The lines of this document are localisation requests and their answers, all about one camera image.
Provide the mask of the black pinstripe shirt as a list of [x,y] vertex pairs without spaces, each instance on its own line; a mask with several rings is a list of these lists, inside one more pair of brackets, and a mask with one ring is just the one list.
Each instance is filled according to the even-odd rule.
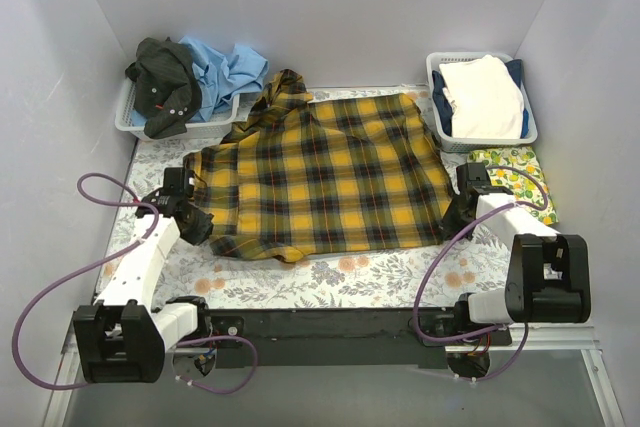
[[201,108],[202,92],[186,46],[147,37],[125,76],[135,84],[134,110],[145,119],[147,137],[161,140],[187,132],[186,124]]

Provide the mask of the yellow plaid flannel shirt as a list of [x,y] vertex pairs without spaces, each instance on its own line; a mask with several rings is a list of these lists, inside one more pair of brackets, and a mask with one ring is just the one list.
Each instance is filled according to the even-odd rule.
[[436,245],[453,194],[409,95],[317,102],[291,70],[183,163],[212,217],[212,252],[240,260]]

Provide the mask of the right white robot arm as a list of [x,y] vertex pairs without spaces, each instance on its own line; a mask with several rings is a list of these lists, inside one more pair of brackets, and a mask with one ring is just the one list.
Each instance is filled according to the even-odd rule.
[[586,241],[535,219],[509,188],[491,182],[482,163],[458,166],[456,177],[458,194],[442,221],[446,247],[483,224],[510,248],[510,259],[502,288],[462,295],[435,332],[471,345],[491,325],[586,322],[591,314]]

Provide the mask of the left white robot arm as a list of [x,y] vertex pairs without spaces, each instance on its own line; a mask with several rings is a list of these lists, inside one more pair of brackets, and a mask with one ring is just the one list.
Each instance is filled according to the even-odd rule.
[[176,297],[159,311],[152,299],[160,274],[178,241],[198,246],[212,231],[212,217],[192,200],[198,175],[167,168],[163,183],[138,203],[132,239],[109,283],[93,304],[79,307],[72,323],[84,378],[89,383],[156,381],[166,352],[181,340],[205,345],[213,324],[206,301]]

